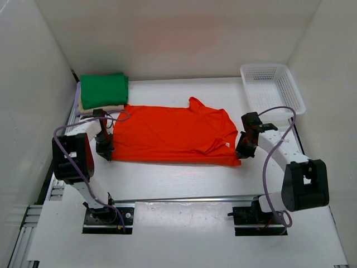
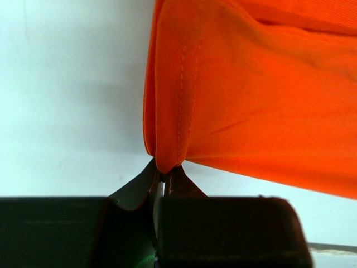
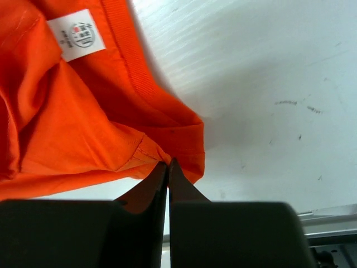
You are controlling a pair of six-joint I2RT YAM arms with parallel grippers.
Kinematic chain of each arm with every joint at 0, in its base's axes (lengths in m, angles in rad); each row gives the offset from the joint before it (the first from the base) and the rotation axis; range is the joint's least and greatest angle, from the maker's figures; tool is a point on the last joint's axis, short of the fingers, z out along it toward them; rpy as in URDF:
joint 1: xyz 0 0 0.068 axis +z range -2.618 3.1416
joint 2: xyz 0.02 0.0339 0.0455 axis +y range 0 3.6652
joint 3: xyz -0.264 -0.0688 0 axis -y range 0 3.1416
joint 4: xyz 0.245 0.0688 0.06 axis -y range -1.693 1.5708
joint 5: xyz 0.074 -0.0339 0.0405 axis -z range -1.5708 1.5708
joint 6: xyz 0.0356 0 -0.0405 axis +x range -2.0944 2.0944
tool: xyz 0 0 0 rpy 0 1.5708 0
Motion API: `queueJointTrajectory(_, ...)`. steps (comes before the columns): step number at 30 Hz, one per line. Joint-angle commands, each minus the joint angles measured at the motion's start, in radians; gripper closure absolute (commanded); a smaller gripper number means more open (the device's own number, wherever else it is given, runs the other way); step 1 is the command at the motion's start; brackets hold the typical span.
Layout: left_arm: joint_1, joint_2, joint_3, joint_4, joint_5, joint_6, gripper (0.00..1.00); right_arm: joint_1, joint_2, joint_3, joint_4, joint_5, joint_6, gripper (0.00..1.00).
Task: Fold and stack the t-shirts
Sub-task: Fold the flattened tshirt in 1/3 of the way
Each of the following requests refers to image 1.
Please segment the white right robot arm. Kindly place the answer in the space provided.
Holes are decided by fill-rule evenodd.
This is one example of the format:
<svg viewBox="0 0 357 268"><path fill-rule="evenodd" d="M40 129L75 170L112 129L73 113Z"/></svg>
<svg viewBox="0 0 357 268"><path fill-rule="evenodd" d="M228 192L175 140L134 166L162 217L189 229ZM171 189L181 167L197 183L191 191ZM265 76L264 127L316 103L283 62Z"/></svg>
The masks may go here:
<svg viewBox="0 0 357 268"><path fill-rule="evenodd" d="M236 225L260 224L267 228L271 223L284 227L292 225L291 213L329 204L329 185L326 164L296 151L271 123L244 126L236 147L240 159L255 156L260 148L267 152L263 163L263 195L255 197L250 207L234 207L229 213ZM278 192L269 192L267 166L274 160L284 172Z"/></svg>

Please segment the orange t shirt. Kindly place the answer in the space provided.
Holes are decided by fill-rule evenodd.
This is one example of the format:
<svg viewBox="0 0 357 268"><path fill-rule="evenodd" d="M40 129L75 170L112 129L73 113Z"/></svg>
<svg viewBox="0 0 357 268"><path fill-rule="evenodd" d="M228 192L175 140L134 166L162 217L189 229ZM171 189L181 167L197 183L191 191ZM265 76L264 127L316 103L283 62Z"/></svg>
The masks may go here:
<svg viewBox="0 0 357 268"><path fill-rule="evenodd" d="M237 127L224 109L195 97L186 108L126 105L114 125L112 159L173 164L241 165Z"/></svg>

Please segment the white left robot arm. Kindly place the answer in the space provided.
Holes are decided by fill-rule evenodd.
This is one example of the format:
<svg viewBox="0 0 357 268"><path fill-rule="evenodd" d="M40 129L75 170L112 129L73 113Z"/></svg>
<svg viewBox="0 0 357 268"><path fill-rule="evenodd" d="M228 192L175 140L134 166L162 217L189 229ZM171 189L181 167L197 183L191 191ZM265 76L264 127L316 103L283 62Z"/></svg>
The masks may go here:
<svg viewBox="0 0 357 268"><path fill-rule="evenodd" d="M112 223L117 217L113 199L94 177L94 158L90 142L95 140L97 154L112 159L113 135L108 133L105 116L88 117L78 123L60 126L52 138L54 175L73 187L84 198L84 206L93 217Z"/></svg>

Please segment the beige t shirt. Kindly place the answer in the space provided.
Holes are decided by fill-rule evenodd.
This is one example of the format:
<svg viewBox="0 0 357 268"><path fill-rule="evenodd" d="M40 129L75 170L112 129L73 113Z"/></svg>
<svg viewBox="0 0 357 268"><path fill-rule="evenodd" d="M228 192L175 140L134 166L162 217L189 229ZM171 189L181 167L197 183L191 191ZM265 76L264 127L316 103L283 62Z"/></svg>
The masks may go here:
<svg viewBox="0 0 357 268"><path fill-rule="evenodd" d="M85 109L83 103L80 98L77 100L77 114L92 114L95 109L102 109L106 112L113 112L113 111L120 111L124 109L124 105L117 105L117 106L104 106L104 107L96 107L96 108L89 108Z"/></svg>

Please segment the purple t shirt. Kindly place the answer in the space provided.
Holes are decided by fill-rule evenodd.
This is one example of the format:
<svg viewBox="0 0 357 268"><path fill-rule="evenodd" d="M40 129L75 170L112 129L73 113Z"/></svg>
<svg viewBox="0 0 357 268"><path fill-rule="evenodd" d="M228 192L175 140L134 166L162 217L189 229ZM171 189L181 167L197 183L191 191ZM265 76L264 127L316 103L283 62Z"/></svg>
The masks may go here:
<svg viewBox="0 0 357 268"><path fill-rule="evenodd" d="M79 97L80 97L80 82L77 82L76 85L76 93L75 93L75 99L74 99L74 111L76 116L80 116L79 112Z"/></svg>

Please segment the green t shirt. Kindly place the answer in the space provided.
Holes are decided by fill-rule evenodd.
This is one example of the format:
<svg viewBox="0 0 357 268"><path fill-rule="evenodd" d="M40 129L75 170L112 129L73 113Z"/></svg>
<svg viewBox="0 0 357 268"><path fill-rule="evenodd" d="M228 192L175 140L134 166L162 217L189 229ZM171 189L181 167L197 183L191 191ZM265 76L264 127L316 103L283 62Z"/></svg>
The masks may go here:
<svg viewBox="0 0 357 268"><path fill-rule="evenodd" d="M129 97L129 77L123 73L82 75L81 102L84 109L126 105Z"/></svg>

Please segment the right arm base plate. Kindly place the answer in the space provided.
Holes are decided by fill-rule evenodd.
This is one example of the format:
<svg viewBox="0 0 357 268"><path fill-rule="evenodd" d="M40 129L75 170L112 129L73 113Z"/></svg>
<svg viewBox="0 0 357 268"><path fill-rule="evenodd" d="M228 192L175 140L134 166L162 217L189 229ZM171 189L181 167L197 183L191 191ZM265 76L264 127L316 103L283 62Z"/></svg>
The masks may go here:
<svg viewBox="0 0 357 268"><path fill-rule="evenodd" d="M287 236L287 230L272 212L252 207L232 207L227 214L234 221L236 236Z"/></svg>

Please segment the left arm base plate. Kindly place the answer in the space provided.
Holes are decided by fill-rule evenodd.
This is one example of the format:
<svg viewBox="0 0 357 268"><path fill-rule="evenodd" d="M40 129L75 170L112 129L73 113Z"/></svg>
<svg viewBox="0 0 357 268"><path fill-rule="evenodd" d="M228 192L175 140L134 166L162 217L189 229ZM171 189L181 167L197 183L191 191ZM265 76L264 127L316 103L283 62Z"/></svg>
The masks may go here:
<svg viewBox="0 0 357 268"><path fill-rule="evenodd" d="M131 235L134 222L134 207L117 207L121 217L112 209L86 209L83 234L91 235Z"/></svg>

